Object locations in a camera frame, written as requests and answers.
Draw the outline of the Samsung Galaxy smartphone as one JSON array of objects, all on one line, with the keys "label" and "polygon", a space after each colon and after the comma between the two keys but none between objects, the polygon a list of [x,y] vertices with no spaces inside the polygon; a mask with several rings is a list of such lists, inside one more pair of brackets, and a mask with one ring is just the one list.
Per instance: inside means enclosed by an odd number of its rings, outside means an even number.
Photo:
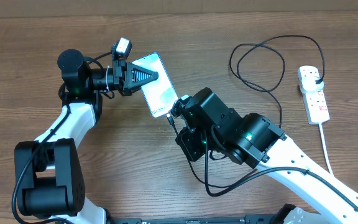
[{"label": "Samsung Galaxy smartphone", "polygon": [[158,73],[158,78],[141,87],[144,98],[154,118],[166,115],[178,99],[165,66],[157,52],[132,62],[142,68]]}]

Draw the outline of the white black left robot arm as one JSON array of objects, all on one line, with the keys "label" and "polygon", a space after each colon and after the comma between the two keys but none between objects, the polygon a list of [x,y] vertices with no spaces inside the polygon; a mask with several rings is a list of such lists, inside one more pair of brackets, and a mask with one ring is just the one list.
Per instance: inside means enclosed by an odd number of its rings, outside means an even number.
[{"label": "white black left robot arm", "polygon": [[91,68],[98,60],[75,49],[58,56],[62,112],[46,132],[14,149],[11,209],[17,222],[33,216],[39,223],[113,223],[108,210],[85,195],[77,148],[99,121],[104,96],[112,99],[115,91],[131,96],[158,78],[157,72],[127,62],[129,52],[111,51],[111,68]]}]

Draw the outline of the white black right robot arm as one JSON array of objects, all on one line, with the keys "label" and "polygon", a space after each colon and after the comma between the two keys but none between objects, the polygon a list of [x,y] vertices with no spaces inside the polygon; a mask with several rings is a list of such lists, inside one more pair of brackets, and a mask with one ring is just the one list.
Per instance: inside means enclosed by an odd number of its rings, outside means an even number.
[{"label": "white black right robot arm", "polygon": [[176,143],[190,162],[208,160],[217,151],[232,162],[256,169],[256,174],[223,187],[210,196],[222,196],[262,175],[268,175],[297,194],[330,223],[358,223],[358,193],[308,157],[285,132],[268,118],[240,116],[209,88],[176,100],[171,115],[185,127]]}]

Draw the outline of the white charger plug adapter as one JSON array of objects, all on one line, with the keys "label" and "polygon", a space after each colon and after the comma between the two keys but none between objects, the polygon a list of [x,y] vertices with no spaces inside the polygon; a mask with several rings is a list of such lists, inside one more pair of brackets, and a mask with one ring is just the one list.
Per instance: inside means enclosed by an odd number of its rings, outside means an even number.
[{"label": "white charger plug adapter", "polygon": [[321,91],[324,88],[324,82],[317,83],[318,80],[318,77],[301,76],[299,82],[300,91],[303,94]]}]

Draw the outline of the white power strip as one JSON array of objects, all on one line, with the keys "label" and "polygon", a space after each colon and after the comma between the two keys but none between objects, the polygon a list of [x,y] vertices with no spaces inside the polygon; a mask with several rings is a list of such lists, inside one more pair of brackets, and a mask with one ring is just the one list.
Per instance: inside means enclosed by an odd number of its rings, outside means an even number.
[{"label": "white power strip", "polygon": [[[318,77],[320,79],[318,69],[309,65],[301,66],[298,69],[299,82],[301,76]],[[330,119],[323,89],[316,93],[302,93],[302,96],[309,124],[323,124]]]}]

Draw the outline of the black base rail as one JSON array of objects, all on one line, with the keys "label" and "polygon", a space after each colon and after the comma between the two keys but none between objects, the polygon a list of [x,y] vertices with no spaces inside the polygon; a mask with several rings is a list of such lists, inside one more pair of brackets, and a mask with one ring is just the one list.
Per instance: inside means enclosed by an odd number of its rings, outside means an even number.
[{"label": "black base rail", "polygon": [[107,212],[107,224],[271,224],[284,223],[285,217],[295,209],[292,204],[285,204],[277,214],[253,214],[244,217],[217,217],[217,218],[167,218],[142,220],[141,218],[113,218]]}]

